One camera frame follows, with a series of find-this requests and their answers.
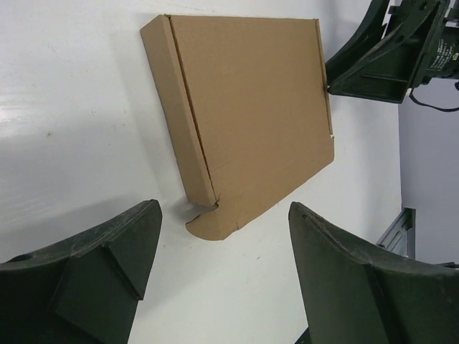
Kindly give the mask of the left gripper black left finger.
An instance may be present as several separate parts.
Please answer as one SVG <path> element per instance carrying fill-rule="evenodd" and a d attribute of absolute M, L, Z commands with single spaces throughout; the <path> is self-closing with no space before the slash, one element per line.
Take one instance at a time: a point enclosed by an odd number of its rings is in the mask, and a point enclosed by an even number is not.
<path fill-rule="evenodd" d="M 1 264 L 3 343 L 127 343 L 161 233 L 158 201 Z"/>

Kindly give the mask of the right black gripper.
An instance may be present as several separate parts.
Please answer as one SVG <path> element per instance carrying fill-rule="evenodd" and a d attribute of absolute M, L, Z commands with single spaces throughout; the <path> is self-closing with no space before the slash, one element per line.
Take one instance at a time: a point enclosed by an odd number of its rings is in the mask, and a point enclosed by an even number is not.
<path fill-rule="evenodd" d="M 332 95 L 400 104 L 447 77 L 446 1 L 371 1 L 351 38 L 326 63 Z"/>

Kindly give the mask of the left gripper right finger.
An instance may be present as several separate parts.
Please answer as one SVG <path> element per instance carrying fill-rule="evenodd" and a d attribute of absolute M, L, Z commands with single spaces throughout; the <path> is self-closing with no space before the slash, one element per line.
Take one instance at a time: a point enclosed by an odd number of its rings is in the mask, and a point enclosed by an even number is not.
<path fill-rule="evenodd" d="M 456 343 L 458 266 L 372 244 L 294 202 L 290 238 L 308 326 L 300 343 Z"/>

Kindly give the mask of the brown cardboard box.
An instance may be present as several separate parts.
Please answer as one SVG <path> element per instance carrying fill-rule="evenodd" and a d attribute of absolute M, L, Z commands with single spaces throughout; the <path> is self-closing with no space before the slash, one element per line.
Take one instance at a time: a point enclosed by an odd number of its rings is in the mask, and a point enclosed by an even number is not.
<path fill-rule="evenodd" d="M 188 200 L 226 239 L 334 160 L 317 19 L 161 14 L 140 35 Z"/>

